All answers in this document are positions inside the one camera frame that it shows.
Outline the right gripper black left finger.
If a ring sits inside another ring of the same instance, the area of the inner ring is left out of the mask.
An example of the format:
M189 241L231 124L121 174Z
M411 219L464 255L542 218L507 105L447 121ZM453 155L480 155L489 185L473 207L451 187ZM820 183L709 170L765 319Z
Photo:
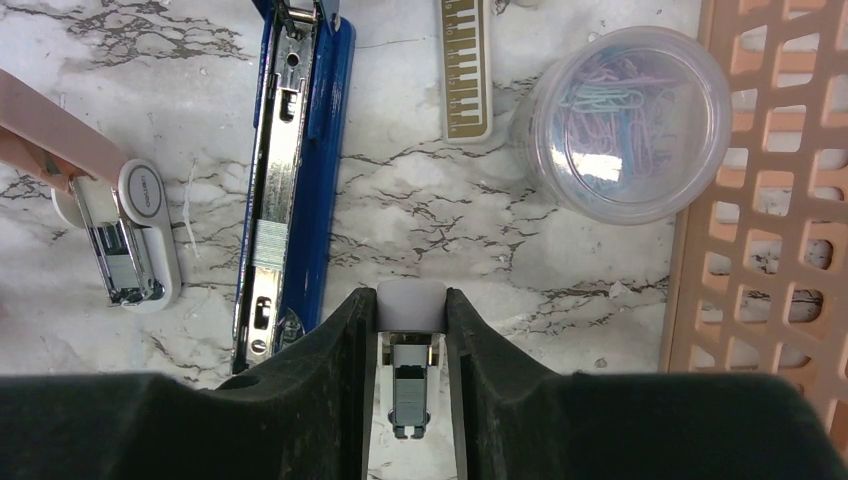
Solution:
M215 389L161 374L5 377L5 479L362 479L377 313L354 290L319 327Z

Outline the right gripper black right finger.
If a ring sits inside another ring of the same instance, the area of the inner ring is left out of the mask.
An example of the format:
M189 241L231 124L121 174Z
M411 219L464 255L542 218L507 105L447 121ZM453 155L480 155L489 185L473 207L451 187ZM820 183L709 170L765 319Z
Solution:
M843 479L811 406L758 374L558 374L445 304L462 479Z

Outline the white tube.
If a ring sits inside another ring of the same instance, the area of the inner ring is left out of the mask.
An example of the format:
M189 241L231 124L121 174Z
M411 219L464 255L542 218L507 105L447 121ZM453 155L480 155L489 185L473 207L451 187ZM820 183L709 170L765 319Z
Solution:
M446 345L447 287L377 286L377 360L369 479L455 479Z

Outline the small white brown eraser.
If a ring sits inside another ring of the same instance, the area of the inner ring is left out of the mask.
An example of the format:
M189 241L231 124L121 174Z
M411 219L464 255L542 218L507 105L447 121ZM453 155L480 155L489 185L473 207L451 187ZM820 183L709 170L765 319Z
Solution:
M156 166L7 71L1 73L1 161L47 184L57 214L87 233L112 306L154 313L182 280Z

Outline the blue stapler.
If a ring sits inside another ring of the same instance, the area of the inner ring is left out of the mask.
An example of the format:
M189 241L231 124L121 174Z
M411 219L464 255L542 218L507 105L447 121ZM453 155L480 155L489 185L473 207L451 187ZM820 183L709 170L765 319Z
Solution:
M239 374L316 328L355 31L335 1L260 1L264 21L233 320Z

